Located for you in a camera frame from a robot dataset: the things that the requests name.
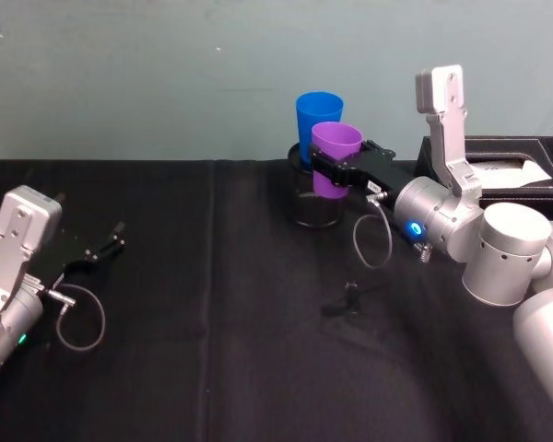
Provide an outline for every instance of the metal bracket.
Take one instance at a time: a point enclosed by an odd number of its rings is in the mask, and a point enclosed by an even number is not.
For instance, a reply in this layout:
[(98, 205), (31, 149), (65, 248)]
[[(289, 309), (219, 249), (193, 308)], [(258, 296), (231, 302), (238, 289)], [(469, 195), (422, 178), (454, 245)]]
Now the metal bracket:
[(32, 251), (23, 244), (31, 221), (32, 214), (15, 208), (6, 233), (0, 235), (0, 311), (10, 296), (17, 292), (29, 266)]
[(430, 126), (432, 167), (454, 196), (478, 200), (481, 181), (465, 158), (463, 68), (436, 67), (416, 76), (418, 112)]

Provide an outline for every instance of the blue led light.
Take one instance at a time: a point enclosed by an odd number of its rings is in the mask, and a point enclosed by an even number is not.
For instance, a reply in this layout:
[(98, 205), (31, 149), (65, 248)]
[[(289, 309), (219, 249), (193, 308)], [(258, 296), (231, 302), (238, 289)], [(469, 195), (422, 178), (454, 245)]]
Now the blue led light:
[(422, 227), (418, 223), (409, 223), (409, 233), (415, 237), (419, 237), (422, 234)]

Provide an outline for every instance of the purple cup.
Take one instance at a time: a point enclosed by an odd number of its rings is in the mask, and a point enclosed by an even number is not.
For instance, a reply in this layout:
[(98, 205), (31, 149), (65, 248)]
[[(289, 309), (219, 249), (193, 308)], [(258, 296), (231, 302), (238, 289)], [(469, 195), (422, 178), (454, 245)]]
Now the purple cup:
[[(360, 151), (362, 133), (344, 122), (318, 122), (312, 128), (312, 142), (334, 159), (342, 159)], [(313, 172), (313, 191), (324, 198), (339, 199), (348, 195), (348, 189), (336, 187), (319, 172)]]

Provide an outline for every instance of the screw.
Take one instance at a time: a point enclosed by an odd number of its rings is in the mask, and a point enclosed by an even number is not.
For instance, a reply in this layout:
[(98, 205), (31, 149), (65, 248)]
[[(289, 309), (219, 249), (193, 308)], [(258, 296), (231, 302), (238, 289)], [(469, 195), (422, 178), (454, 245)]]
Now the screw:
[(426, 244), (416, 243), (414, 249), (420, 254), (419, 259), (421, 262), (429, 262), (432, 255), (432, 245), (427, 242)]

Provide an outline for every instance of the black tissue box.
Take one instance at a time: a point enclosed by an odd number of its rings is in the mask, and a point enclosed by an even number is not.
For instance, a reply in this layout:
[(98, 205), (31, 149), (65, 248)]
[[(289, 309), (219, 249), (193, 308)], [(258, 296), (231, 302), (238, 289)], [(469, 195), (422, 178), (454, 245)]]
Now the black tissue box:
[[(553, 155), (547, 147), (549, 140), (537, 137), (467, 136), (465, 156), (470, 163), (498, 160), (533, 160), (550, 180), (533, 182), (516, 189), (484, 189), (479, 204), (509, 202), (524, 204), (553, 220)], [(432, 169), (430, 138), (424, 137), (416, 164), (416, 176), (438, 177)]]

